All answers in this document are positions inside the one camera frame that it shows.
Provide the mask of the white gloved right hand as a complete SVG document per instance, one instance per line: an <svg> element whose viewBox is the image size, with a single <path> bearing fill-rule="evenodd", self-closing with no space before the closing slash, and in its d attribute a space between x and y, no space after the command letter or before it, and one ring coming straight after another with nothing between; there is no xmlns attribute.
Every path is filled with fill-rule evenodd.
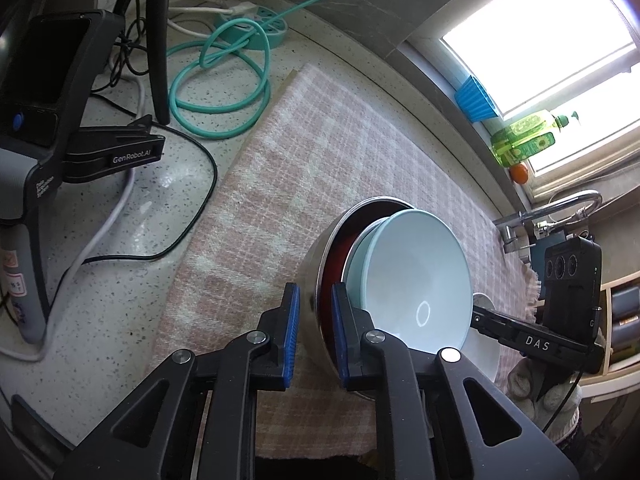
<svg viewBox="0 0 640 480"><path fill-rule="evenodd" d="M569 380L544 392L544 364L521 359L506 378L506 396L555 444L579 425L582 388Z"/></svg>

